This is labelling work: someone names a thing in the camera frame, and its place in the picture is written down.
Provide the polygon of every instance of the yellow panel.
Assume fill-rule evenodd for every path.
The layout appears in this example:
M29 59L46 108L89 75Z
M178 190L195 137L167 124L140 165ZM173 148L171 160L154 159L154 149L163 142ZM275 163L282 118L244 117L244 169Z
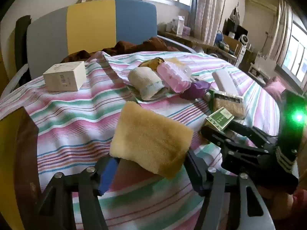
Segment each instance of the yellow panel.
M67 10L68 54L91 53L116 44L115 0L74 4Z
M15 142L23 109L0 121L0 212L12 230L23 230L14 189Z

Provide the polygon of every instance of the pink pillow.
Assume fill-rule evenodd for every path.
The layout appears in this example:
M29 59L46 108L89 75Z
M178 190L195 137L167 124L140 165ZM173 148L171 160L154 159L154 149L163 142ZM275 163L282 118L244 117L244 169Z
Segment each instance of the pink pillow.
M274 78L270 79L264 89L273 97L277 104L281 103L280 95L286 88L281 83L279 77L275 76Z

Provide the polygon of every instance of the yellow sponge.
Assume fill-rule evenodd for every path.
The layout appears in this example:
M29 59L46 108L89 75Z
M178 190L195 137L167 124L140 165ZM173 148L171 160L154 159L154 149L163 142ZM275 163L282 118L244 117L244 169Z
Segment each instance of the yellow sponge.
M193 136L184 124L127 102L119 117L110 155L173 178L181 169Z

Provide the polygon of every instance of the brown blanket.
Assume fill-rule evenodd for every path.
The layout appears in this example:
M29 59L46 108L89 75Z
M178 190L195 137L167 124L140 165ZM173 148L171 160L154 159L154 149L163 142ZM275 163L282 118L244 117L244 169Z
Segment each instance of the brown blanket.
M168 47L164 41L158 37L151 37L149 40L144 41L140 45L135 45L127 41L119 41L115 47L104 48L102 51L111 56L119 54L137 53L142 51L179 51L175 47ZM95 52L88 53L85 50L81 50L76 53L72 53L65 57L61 63L73 62L73 61L85 61L90 58Z

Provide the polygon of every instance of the green led light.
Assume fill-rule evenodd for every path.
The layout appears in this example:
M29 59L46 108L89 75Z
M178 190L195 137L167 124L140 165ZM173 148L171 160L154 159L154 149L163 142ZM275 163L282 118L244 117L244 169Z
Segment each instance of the green led light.
M292 119L298 123L304 123L305 115L302 111L295 112L292 115Z
M303 118L303 116L302 116L301 114L299 114L299 115L296 116L296 119L297 119L298 121L301 121L302 118Z

